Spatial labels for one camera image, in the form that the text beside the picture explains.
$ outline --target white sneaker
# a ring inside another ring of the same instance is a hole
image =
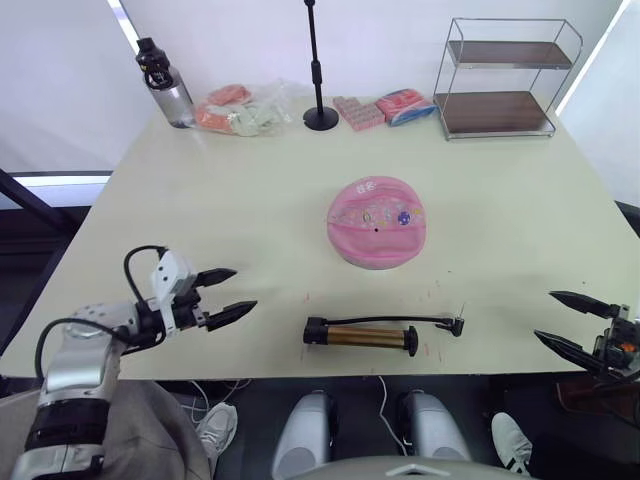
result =
[[[493,444],[498,457],[507,470],[514,473],[529,474],[532,443],[524,436],[516,421],[504,412],[496,413],[491,420]]]
[[[238,427],[236,407],[219,403],[213,407],[196,428],[196,433],[207,452],[212,468],[218,457],[233,441]]]

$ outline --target gray pants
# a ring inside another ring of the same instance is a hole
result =
[[[0,480],[24,450],[39,391],[0,400]],[[154,382],[120,381],[109,411],[101,480],[210,480],[209,460],[179,403]]]

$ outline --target black stand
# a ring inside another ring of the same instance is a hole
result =
[[[309,33],[311,34],[311,52],[313,60],[311,61],[311,78],[316,87],[316,103],[317,106],[307,110],[302,118],[304,124],[311,130],[329,130],[338,124],[338,112],[333,108],[322,106],[322,70],[318,61],[318,51],[316,49],[316,27],[313,21],[313,5],[315,0],[304,0],[309,10]]]

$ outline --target beige table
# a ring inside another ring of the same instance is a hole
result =
[[[354,267],[326,237],[331,201],[367,175],[405,180],[427,210],[424,250],[393,270]],[[259,304],[222,330],[193,328],[125,357],[121,378],[570,370],[533,329],[590,350],[607,322],[573,312],[547,292],[573,290],[635,307],[640,290],[638,240],[562,127],[551,139],[447,142],[432,116],[360,133],[342,121],[328,132],[298,122],[281,136],[238,138],[176,130],[158,115],[91,209],[0,360],[0,373],[33,375],[35,342],[47,322],[85,304],[132,299],[122,258],[145,243],[169,245],[198,269],[240,272],[203,290],[210,310],[248,299]],[[151,257],[134,262],[147,294]],[[463,303],[460,338],[415,323],[414,358],[302,344],[309,315],[432,315]],[[53,332],[47,360],[59,342]]]

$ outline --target metal water bottle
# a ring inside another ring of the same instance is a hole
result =
[[[164,50],[156,47],[150,37],[138,40],[140,52],[136,61],[144,74],[144,83],[160,106],[169,123],[176,128],[188,128],[194,122],[193,102],[180,77],[171,66]]]

